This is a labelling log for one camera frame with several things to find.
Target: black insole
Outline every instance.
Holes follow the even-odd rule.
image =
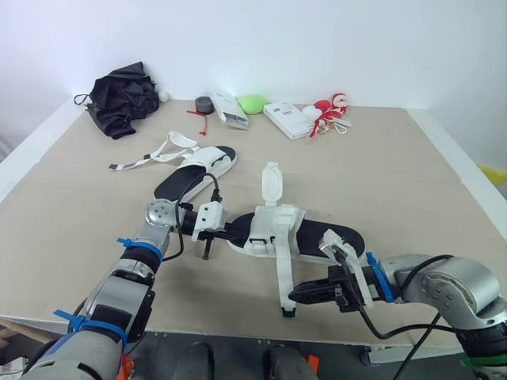
[[[244,233],[243,236],[249,236],[250,224],[253,217],[253,212],[244,214],[236,218],[231,225],[235,230],[241,230]],[[364,239],[352,228],[303,219],[301,227],[296,234],[299,253],[308,256],[327,257],[326,254],[318,248],[318,242],[322,239],[322,235],[329,229],[336,232],[347,243],[354,247],[358,256],[364,252]],[[231,243],[237,247],[243,248],[246,240],[247,238],[231,239]]]
[[[217,148],[220,149],[222,152],[224,152],[223,157],[229,156],[231,161],[233,161],[234,158],[236,157],[236,152],[229,146],[217,146]],[[157,186],[157,188],[154,191],[155,199],[170,200],[173,202],[177,201],[177,199],[180,197],[180,195],[183,193],[186,187],[198,176],[203,175],[205,171],[206,169],[200,165],[186,166],[184,168],[176,170],[174,173],[168,176],[159,186]],[[189,188],[188,191],[195,188],[198,184],[199,182],[197,182],[195,185]]]

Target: white box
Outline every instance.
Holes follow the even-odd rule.
[[[308,136],[314,126],[311,119],[291,103],[280,102],[267,104],[264,106],[264,114],[266,114],[290,140],[301,139],[302,137]]]
[[[239,129],[248,129],[246,117],[236,98],[222,90],[212,90],[210,98],[222,123]]]

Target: green ball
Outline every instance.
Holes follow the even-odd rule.
[[[253,115],[254,113],[261,113],[268,101],[262,95],[246,95],[238,98],[238,103],[246,114]]]

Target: beige tabletop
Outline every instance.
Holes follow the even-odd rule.
[[[359,231],[380,259],[407,253],[451,253],[480,260],[505,293],[505,240],[460,183],[421,129],[400,108],[352,107],[347,135],[291,141],[264,115],[250,130],[222,125],[213,114],[209,134],[188,101],[170,101],[137,133],[113,141],[83,114],[0,203],[0,315],[58,321],[55,309],[73,311],[123,252],[117,237],[141,226],[154,188],[177,163],[150,163],[125,172],[108,170],[151,152],[169,130],[201,146],[236,149],[236,165],[219,179],[232,220],[262,204],[261,171],[277,161],[284,173],[284,203],[307,218]],[[208,201],[211,189],[193,202]],[[178,250],[172,236],[170,252]],[[243,256],[215,241],[210,261],[204,243],[185,239],[185,253],[161,266],[149,329],[228,336],[256,336],[374,344],[358,313],[339,313],[333,303],[298,305],[280,315],[275,262]],[[298,262],[295,282],[322,278],[326,266]],[[429,323],[423,305],[377,302],[370,312],[381,331]],[[388,344],[411,344],[421,332]],[[434,332],[426,345],[457,346],[451,334]]]

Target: black cable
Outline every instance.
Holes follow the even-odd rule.
[[[431,321],[431,325],[435,325],[438,320],[440,319],[440,313],[437,313],[436,316]],[[412,359],[414,354],[417,352],[417,350],[422,346],[422,344],[425,342],[425,340],[428,338],[429,334],[432,332],[433,329],[427,329],[424,334],[422,334],[421,338],[417,341],[417,343],[412,347],[412,349],[409,352],[409,355],[406,356],[405,360],[403,360],[402,365],[398,368],[398,371],[396,372],[395,376],[393,377],[393,380],[398,380],[402,372],[405,370],[407,364]]]
[[[415,277],[416,274],[419,273],[419,271],[421,269],[426,268],[428,265],[433,264],[436,261],[448,260],[451,257],[454,257],[454,256],[453,255],[439,255],[439,256],[435,256],[435,257],[432,257],[431,259],[423,261],[422,263],[420,263],[419,265],[417,265],[416,267],[414,267],[414,269],[412,269],[410,271],[409,275],[406,277],[405,281],[403,281],[402,286],[399,288],[401,294],[403,295],[403,292],[409,286],[410,281],[412,281],[412,279]]]
[[[85,302],[86,302],[86,298],[82,300],[82,302],[79,304],[79,306],[76,308],[76,310],[74,310],[72,315],[77,317],[79,312],[81,311],[82,307],[85,305]],[[72,333],[72,324],[69,322],[69,325],[67,326],[67,334],[70,334],[70,333]]]
[[[216,196],[218,196],[219,182],[216,180],[216,177],[211,173],[202,173],[201,175],[197,176],[196,178],[193,179],[192,182],[190,182],[190,184],[185,188],[185,190],[183,190],[183,192],[181,192],[180,197],[177,199],[176,203],[174,204],[174,214],[176,216],[176,228],[177,228],[177,236],[180,241],[180,250],[172,256],[164,257],[162,259],[162,262],[175,259],[176,257],[180,256],[183,253],[184,243],[183,243],[183,233],[181,232],[181,223],[180,223],[180,203],[181,203],[181,200],[183,199],[183,197],[185,196],[185,194],[196,185],[197,181],[202,180],[206,176],[211,177],[213,179],[213,183],[215,184],[215,191],[213,192],[212,200],[214,200],[215,194],[216,194]]]
[[[356,293],[356,289],[354,289],[353,282],[352,282],[352,275],[350,273],[349,266],[345,262],[345,258],[343,258],[342,256],[338,256],[337,260],[341,264],[341,266],[343,267],[343,269],[345,271],[345,275],[346,275],[347,279],[349,280],[350,290],[353,294],[353,297],[357,300],[357,307],[359,309],[359,313],[360,313],[361,317],[364,320],[364,323],[366,323],[366,326],[370,329],[372,334],[375,335],[377,338],[379,338],[381,340],[386,340],[386,339],[392,338],[395,335],[405,333],[410,330],[419,330],[419,329],[431,329],[431,330],[435,329],[435,330],[445,331],[447,333],[454,333],[455,332],[454,329],[452,329],[448,326],[428,325],[428,324],[422,324],[422,323],[399,327],[397,329],[391,330],[390,332],[386,332],[385,334],[379,332],[379,330],[377,330],[376,327],[373,325],[373,322],[370,319],[370,317],[366,314],[366,310],[364,309],[363,304],[361,303],[360,298],[358,297],[358,295]]]

